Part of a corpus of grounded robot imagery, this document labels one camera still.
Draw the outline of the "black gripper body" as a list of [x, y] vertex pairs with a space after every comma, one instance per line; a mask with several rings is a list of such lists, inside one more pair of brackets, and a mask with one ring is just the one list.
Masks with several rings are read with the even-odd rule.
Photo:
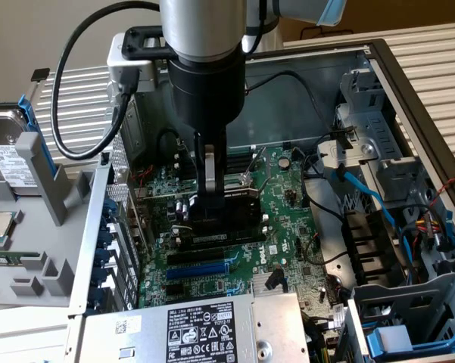
[[222, 133], [245, 102], [245, 54], [240, 48], [213, 62], [169, 61], [179, 119], [200, 133]]

